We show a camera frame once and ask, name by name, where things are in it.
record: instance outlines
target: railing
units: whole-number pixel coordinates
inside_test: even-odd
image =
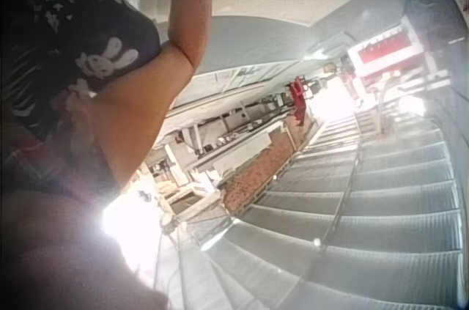
[[[333,234],[336,231],[336,227],[340,222],[340,218],[342,217],[342,213],[344,212],[345,202],[347,201],[348,197],[350,196],[350,193],[352,192],[352,187],[353,187],[353,183],[354,183],[354,180],[355,180],[356,172],[357,172],[358,166],[360,165],[360,162],[361,162],[361,145],[362,145],[362,141],[363,141],[363,136],[362,136],[362,132],[361,132],[361,129],[360,129],[360,124],[358,122],[358,119],[357,119],[355,114],[353,116],[354,116],[354,119],[355,119],[355,124],[357,125],[358,135],[359,135],[358,141],[357,141],[357,152],[356,152],[356,155],[355,155],[353,168],[352,168],[352,171],[350,172],[350,178],[349,178],[349,181],[347,183],[347,186],[344,190],[344,193],[342,194],[342,197],[340,198],[339,204],[337,205],[336,212],[334,213],[334,218],[332,220],[332,223],[330,224],[328,230],[326,231],[326,233],[324,234],[324,237],[322,239],[322,242],[321,242],[321,245],[320,245],[320,250],[321,250],[322,253],[327,251],[329,242],[332,239]]]

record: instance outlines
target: staircase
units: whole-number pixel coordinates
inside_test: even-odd
[[[463,306],[465,211],[443,134],[387,112],[382,139],[370,113],[323,126],[209,250],[180,227],[183,308]]]

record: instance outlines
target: woman's arm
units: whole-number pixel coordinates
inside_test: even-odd
[[[93,99],[92,125],[117,182],[124,186],[145,159],[175,97],[204,54],[212,0],[172,0],[169,44]]]
[[[207,44],[212,0],[171,0],[169,41],[181,50],[194,69]]]

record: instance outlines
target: white rabbit graphic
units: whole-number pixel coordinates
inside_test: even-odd
[[[131,49],[124,52],[118,60],[112,61],[122,49],[122,41],[117,37],[112,37],[108,41],[108,46],[102,55],[89,55],[81,53],[80,58],[75,60],[77,66],[88,76],[95,75],[99,79],[104,79],[114,73],[114,70],[120,70],[132,64],[139,52]]]

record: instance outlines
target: person in red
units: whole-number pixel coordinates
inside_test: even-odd
[[[301,80],[297,77],[295,81],[289,84],[289,88],[295,104],[295,118],[298,121],[298,126],[303,127],[306,115],[306,101]]]
[[[165,309],[166,296],[140,284],[101,231],[101,212],[144,160],[169,106],[199,66],[212,0],[172,0],[169,41],[161,47],[155,26],[126,1],[78,3],[63,20],[51,10],[39,15],[44,4],[31,8],[37,18],[21,5],[14,22],[32,17],[32,23],[17,34],[15,24],[2,28],[2,44],[12,47],[2,59],[1,308]],[[65,5],[55,1],[52,10]],[[120,26],[123,16],[129,24]],[[57,34],[36,33],[41,17],[51,26],[45,34]],[[61,22],[75,18],[89,23],[56,38]],[[99,21],[99,28],[87,29]],[[142,23],[148,33],[135,38],[131,28],[141,31]],[[118,34],[110,34],[110,25]],[[55,68],[42,67],[49,52],[11,57],[18,40],[37,41],[34,52],[45,40],[59,41],[54,45],[62,57],[48,63]],[[78,44],[83,50],[67,57]],[[24,59],[32,54],[37,58]],[[108,184],[100,185],[100,177]]]

